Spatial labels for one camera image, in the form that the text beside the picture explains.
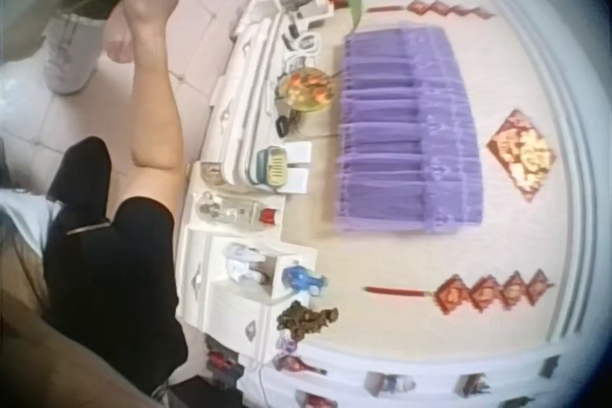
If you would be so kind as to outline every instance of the potted plant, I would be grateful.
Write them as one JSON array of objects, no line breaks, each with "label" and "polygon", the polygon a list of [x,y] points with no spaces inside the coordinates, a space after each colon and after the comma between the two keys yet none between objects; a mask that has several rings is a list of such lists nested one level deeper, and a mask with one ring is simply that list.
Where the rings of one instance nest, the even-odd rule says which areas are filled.
[{"label": "potted plant", "polygon": [[80,90],[95,70],[106,20],[120,0],[61,0],[47,26],[47,86],[59,94]]}]

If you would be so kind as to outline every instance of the person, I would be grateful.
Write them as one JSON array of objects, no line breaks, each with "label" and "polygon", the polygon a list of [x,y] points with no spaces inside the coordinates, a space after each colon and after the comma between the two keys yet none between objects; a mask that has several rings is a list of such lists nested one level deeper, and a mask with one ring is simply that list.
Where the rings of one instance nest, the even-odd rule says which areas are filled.
[{"label": "person", "polygon": [[[106,375],[102,379],[107,380],[117,371],[147,395],[186,361],[185,337],[175,318],[178,296],[172,244],[180,210],[177,202],[185,181],[183,134],[165,45],[166,23],[177,3],[122,1],[135,62],[133,166],[113,221],[105,216],[112,164],[106,145],[98,138],[85,139],[68,149],[46,199],[12,190],[0,194],[0,210],[12,220],[20,240],[42,253],[44,277],[44,282],[32,282],[35,296],[43,298],[39,311],[44,323],[30,317],[14,295],[5,293],[3,284],[2,313],[8,326],[2,329],[3,344],[5,350],[23,348],[23,352],[5,351],[4,363],[0,356],[2,377],[23,383],[42,371],[36,370],[35,352],[26,352],[29,348],[22,346],[24,342],[37,353],[55,353],[55,358],[59,358],[57,349],[64,349],[64,354],[73,357],[69,370],[64,368],[69,373],[81,369],[85,374]],[[45,222],[48,232],[42,229]],[[3,254],[3,264],[9,260]],[[41,340],[41,333],[49,337]],[[7,347],[10,342],[14,348]],[[105,363],[96,362],[89,351]],[[19,365],[15,360],[30,362],[29,370],[18,374],[8,370],[11,364]],[[45,365],[61,368],[49,358],[38,366]],[[101,389],[104,384],[81,376],[84,386],[80,397],[71,398],[68,404],[67,399],[51,402],[45,398],[37,406],[81,403],[83,398],[91,398],[91,394],[83,395],[87,387],[97,388],[98,396],[105,391]],[[57,377],[49,376],[41,389],[65,396],[65,388],[50,389],[57,383]],[[122,394],[130,391],[125,382],[117,387]],[[139,403],[146,405],[142,399]]]}]

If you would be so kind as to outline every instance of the vase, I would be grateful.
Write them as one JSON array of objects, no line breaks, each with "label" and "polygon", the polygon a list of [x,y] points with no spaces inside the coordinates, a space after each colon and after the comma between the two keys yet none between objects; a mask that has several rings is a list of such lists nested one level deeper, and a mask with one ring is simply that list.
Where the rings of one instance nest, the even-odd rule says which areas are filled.
[{"label": "vase", "polygon": [[47,87],[69,95],[81,90],[98,65],[106,20],[76,14],[53,17],[47,26],[48,57],[43,69]]}]

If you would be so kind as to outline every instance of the tile floor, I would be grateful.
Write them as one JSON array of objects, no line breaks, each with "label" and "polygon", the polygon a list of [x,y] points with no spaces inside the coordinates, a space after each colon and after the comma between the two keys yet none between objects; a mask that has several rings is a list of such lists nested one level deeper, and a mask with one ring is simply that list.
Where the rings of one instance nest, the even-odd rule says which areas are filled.
[{"label": "tile floor", "polygon": [[[225,70],[230,34],[249,0],[180,0],[167,28],[170,79],[185,137],[185,163],[197,160],[208,125],[208,100]],[[63,152],[88,136],[108,145],[113,176],[112,215],[126,182],[130,158],[130,93],[133,66],[105,55],[80,93],[60,97],[42,78],[47,51],[0,67],[0,136],[9,168],[23,186],[44,193]]]}]

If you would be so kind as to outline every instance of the purple towel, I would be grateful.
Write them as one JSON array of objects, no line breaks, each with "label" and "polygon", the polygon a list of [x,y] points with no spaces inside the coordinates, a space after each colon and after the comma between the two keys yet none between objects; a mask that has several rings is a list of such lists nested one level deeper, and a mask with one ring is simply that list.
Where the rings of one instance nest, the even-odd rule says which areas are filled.
[{"label": "purple towel", "polygon": [[349,36],[340,105],[340,229],[450,231],[482,223],[476,132],[442,29]]}]

